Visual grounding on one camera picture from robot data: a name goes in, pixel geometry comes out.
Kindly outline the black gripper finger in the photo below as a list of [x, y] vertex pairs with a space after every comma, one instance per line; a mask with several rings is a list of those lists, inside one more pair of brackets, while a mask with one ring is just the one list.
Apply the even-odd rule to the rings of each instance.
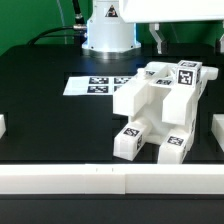
[[167, 53], [167, 41], [163, 36], [160, 30], [159, 23], [150, 23], [149, 24], [149, 31], [157, 43], [157, 51], [159, 54], [166, 54]]
[[220, 53], [224, 54], [224, 33], [221, 36], [219, 42], [220, 42]]

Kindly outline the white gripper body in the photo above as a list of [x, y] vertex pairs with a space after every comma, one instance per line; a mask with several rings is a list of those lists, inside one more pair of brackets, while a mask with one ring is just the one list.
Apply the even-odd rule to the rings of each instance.
[[119, 0], [125, 22], [224, 20], [224, 0]]

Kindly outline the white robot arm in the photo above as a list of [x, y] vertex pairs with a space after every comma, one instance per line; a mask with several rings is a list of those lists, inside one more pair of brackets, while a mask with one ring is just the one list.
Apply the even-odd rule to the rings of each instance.
[[103, 58], [125, 55], [141, 47], [136, 24], [148, 23], [162, 54], [165, 46], [160, 23], [212, 20], [224, 21], [224, 0], [93, 0], [82, 48]]

